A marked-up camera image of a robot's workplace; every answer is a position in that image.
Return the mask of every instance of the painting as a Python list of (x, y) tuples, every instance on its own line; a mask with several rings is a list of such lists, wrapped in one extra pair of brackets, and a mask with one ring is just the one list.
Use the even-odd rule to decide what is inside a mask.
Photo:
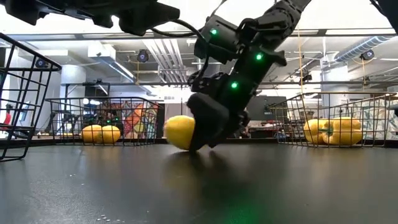
[(148, 101), (121, 100), (104, 103), (102, 112), (121, 118), (125, 139), (154, 139), (158, 110), (157, 104)]

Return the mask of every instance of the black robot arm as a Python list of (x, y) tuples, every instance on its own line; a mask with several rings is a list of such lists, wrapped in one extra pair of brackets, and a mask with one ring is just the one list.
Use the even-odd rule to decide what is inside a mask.
[(299, 2), (279, 1), (261, 17), (245, 19), (239, 26), (218, 16), (208, 19), (201, 32), (204, 39), (195, 44), (195, 55), (212, 57), (221, 63), (237, 61), (230, 74), (203, 77), (198, 72), (190, 77), (189, 84), (195, 93), (187, 105), (196, 121), (191, 151), (205, 144), (214, 147), (248, 124), (249, 116), (244, 109), (260, 82), (273, 64), (287, 64), (285, 53), (275, 50), (294, 31), (310, 0)]

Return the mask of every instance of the ceiling duct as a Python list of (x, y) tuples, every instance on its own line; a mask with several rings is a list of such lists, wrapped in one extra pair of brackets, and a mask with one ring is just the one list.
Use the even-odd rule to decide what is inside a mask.
[(336, 54), (334, 57), (334, 61), (347, 62), (353, 58), (359, 57), (361, 54), (367, 52), (368, 50), (371, 50), (374, 47), (385, 43), (393, 37), (394, 36), (375, 36), (360, 40), (359, 42)]
[[(198, 70), (201, 70), (203, 68), (204, 64), (205, 64), (205, 61), (200, 60), (200, 59), (198, 59), (197, 62), (192, 62), (192, 65), (196, 65)], [(217, 62), (213, 58), (209, 58), (208, 65), (207, 65), (206, 70), (203, 72), (203, 76), (211, 77), (212, 75), (221, 71), (221, 66), (222, 66), (222, 63)]]
[(170, 71), (171, 74), (174, 76), (174, 78), (175, 78), (178, 82), (180, 82), (180, 81), (181, 81), (180, 76), (178, 75), (178, 73), (177, 73), (176, 71), (173, 71), (173, 70), (172, 70), (172, 69), (173, 69), (173, 63), (172, 63), (172, 61), (170, 60), (169, 55), (168, 55), (166, 49), (164, 48), (164, 45), (163, 45), (162, 41), (159, 40), (159, 39), (153, 40), (153, 41), (155, 42), (155, 45), (156, 45), (156, 47), (157, 47), (157, 48), (156, 48), (156, 47), (154, 48), (154, 49), (155, 49), (155, 52), (157, 52), (158, 55), (160, 56), (160, 57), (159, 57), (159, 58), (160, 58), (160, 61), (163, 60), (163, 64), (165, 65), (164, 68), (165, 68), (165, 69), (171, 70), (171, 71)]
[[(178, 65), (178, 67), (179, 67), (179, 69), (186, 69), (185, 68), (185, 65), (184, 65), (184, 63), (182, 62), (182, 58), (181, 58), (181, 53), (180, 53), (180, 48), (178, 47), (178, 42), (177, 42), (177, 40), (176, 39), (172, 39), (172, 40), (170, 40), (171, 41), (171, 43), (172, 43), (172, 45), (173, 45), (173, 48), (174, 48), (174, 51), (175, 51), (175, 55), (177, 56), (177, 60), (175, 61), (175, 64), (176, 65)], [(188, 80), (187, 80), (187, 77), (186, 77), (186, 72), (182, 72), (182, 71), (180, 71), (180, 75), (181, 75), (181, 77), (182, 77), (182, 79), (183, 79), (183, 81), (184, 82), (187, 82)]]
[(179, 71), (177, 73), (180, 75), (180, 79), (182, 82), (187, 82), (187, 78), (185, 77), (185, 72), (182, 72), (182, 70), (185, 70), (185, 66), (182, 62), (181, 54), (180, 54), (180, 49), (178, 47), (178, 43), (175, 39), (170, 40), (169, 39), (163, 39), (164, 45), (166, 46), (167, 50), (170, 52), (170, 55), (172, 57), (172, 60), (174, 62), (174, 65), (176, 66)]
[[(101, 62), (106, 64), (110, 68), (112, 68), (115, 72), (119, 73), (122, 77), (126, 78), (132, 83), (137, 81), (137, 78), (132, 74), (128, 69), (126, 69), (120, 63), (116, 61), (116, 50), (109, 44), (101, 44), (97, 42), (93, 45), (88, 46), (88, 56), (96, 60), (97, 62)], [(140, 86), (147, 94), (152, 94), (151, 88), (148, 86)]]
[[(37, 50), (37, 53), (51, 58), (60, 64), (79, 65), (78, 57), (69, 50)], [(34, 56), (24, 50), (18, 51), (18, 56), (26, 60), (33, 60)]]
[[(156, 43), (153, 40), (142, 40), (142, 41), (145, 44), (145, 46), (148, 48), (149, 52), (152, 54), (153, 58), (158, 63), (159, 67), (161, 69), (166, 69), (167, 63), (164, 61), (164, 59), (160, 55), (160, 52), (156, 46)], [(163, 72), (170, 82), (178, 82), (176, 77), (172, 74), (171, 71), (163, 71)]]

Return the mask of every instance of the ceiling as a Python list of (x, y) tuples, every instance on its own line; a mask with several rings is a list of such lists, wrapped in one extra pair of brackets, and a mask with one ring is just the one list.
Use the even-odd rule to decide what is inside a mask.
[[(180, 9), (180, 18), (201, 28), (206, 18), (221, 2), (214, 0), (159, 0), (159, 2)], [(217, 15), (235, 25), (245, 18), (256, 18), (270, 8), (274, 0), (228, 0), (218, 10)], [(94, 26), (92, 21), (78, 20), (57, 14), (39, 19), (36, 26), (30, 26), (6, 13), (0, 6), (0, 32), (5, 34), (71, 34), (120, 32), (118, 26), (106, 29)], [(298, 24), (300, 29), (343, 29), (343, 28), (385, 28), (388, 20), (372, 6), (368, 0), (312, 0), (302, 14)], [(163, 31), (182, 30), (180, 25), (171, 22), (158, 26)]]
[[(299, 46), (301, 46), (301, 54), (304, 56), (301, 63), (304, 65), (311, 60), (322, 56), (322, 52), (326, 52), (328, 55), (336, 54), (339, 51), (357, 43), (365, 37), (290, 37), (288, 38), (278, 50), (284, 50), (288, 60), (286, 67), (274, 67), (271, 72), (267, 74), (265, 81), (272, 80), (273, 82), (291, 81), (297, 80), (299, 74), (294, 73), (296, 69), (300, 67), (299, 57)], [(140, 49), (148, 49), (144, 43), (145, 40), (107, 40), (101, 41), (102, 44), (110, 44), (116, 49), (116, 60), (121, 65), (126, 67), (130, 72), (137, 76), (139, 82), (161, 82), (158, 76), (158, 63), (149, 52), (149, 60), (146, 63), (137, 63), (137, 54)], [(198, 68), (198, 60), (193, 55), (192, 39), (177, 39), (177, 45), (180, 51), (183, 65), (186, 66), (187, 75), (194, 72)], [(88, 46), (92, 44), (94, 40), (84, 41), (30, 41), (29, 45), (40, 50), (50, 49), (67, 49), (78, 60), (77, 62), (69, 61), (58, 61), (61, 64), (75, 63), (81, 64), (87, 68), (88, 81), (102, 78), (109, 80), (109, 82), (120, 82), (121, 76), (118, 72), (115, 72), (109, 66), (96, 63), (95, 60), (87, 56)], [(383, 80), (387, 75), (389, 80), (395, 79), (395, 74), (398, 78), (398, 71), (391, 70), (392, 68), (398, 67), (398, 61), (386, 61), (381, 60), (384, 58), (398, 58), (398, 38), (393, 38), (386, 43), (375, 47), (373, 51), (376, 54), (376, 59), (370, 61), (366, 65), (361, 64), (360, 60), (350, 60), (348, 62), (349, 75), (352, 80), (362, 80), (366, 75), (371, 80)], [(233, 63), (221, 66), (221, 71), (229, 72), (233, 66)], [(314, 67), (313, 70), (319, 70), (320, 67)]]

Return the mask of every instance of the wire basket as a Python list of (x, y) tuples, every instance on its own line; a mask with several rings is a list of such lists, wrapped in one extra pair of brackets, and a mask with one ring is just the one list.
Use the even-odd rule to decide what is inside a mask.
[(50, 102), (51, 115), (41, 137), (50, 136), (58, 144), (143, 146), (154, 144), (162, 129), (157, 120), (164, 116), (159, 113), (163, 107), (139, 97), (46, 101)]
[(271, 106), (279, 143), (312, 147), (383, 147), (393, 131), (397, 93), (304, 93)]
[[(50, 78), (62, 67), (2, 33), (0, 50), (0, 161), (10, 161), (26, 156)], [(22, 155), (9, 150), (14, 141), (25, 145)]]

